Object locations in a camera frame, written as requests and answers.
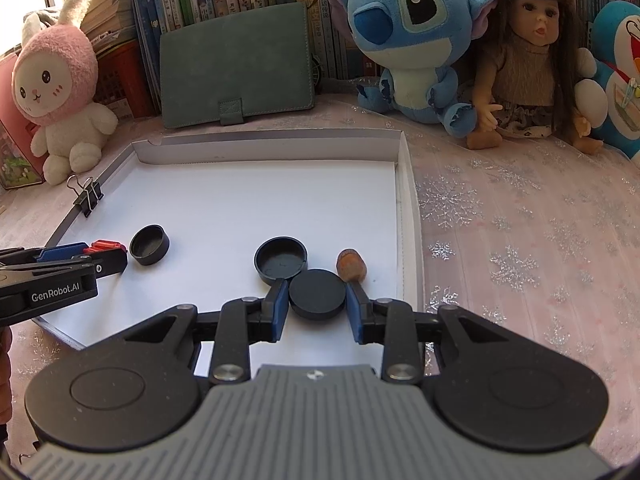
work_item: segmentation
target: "blue clamp part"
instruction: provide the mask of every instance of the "blue clamp part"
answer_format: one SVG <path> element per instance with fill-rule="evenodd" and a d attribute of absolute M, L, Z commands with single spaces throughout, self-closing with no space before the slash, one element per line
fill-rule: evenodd
<path fill-rule="evenodd" d="M 40 256 L 36 258 L 36 262 L 55 262 L 57 260 L 70 260 L 73 256 L 83 254 L 83 251 L 89 246 L 84 242 L 77 244 L 60 245 L 43 249 Z"/>

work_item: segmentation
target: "cork stopper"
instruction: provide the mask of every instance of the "cork stopper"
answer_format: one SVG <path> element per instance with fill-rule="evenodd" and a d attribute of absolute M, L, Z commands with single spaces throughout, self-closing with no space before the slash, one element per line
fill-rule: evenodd
<path fill-rule="evenodd" d="M 345 249 L 338 254 L 335 269 L 344 282 L 361 282 L 367 275 L 367 266 L 355 249 Z"/>

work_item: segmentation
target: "pink bunny plush toy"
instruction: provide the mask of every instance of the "pink bunny plush toy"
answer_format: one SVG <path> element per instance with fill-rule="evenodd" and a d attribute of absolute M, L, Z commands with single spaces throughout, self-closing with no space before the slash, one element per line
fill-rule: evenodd
<path fill-rule="evenodd" d="M 94 103 L 98 61 L 80 23 L 91 0 L 65 0 L 58 23 L 41 30 L 37 14 L 22 29 L 15 63 L 14 102 L 40 129 L 31 141 L 35 156 L 49 153 L 44 178 L 55 186 L 71 173 L 84 173 L 102 157 L 118 125 L 106 106 Z"/>

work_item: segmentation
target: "red clamp tab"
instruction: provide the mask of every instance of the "red clamp tab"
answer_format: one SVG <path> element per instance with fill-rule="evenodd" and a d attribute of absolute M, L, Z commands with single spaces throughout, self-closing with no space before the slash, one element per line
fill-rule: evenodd
<path fill-rule="evenodd" d="M 111 249 L 122 249 L 127 252 L 127 248 L 120 242 L 111 242 L 110 240 L 96 240 L 91 244 L 84 254 L 98 253 L 101 251 L 110 251 Z"/>

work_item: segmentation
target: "green leather folder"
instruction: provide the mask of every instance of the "green leather folder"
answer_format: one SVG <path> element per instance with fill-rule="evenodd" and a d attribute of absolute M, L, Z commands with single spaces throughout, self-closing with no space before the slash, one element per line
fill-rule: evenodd
<path fill-rule="evenodd" d="M 161 36 L 167 128 L 305 110 L 314 105 L 303 3 L 221 16 Z"/>

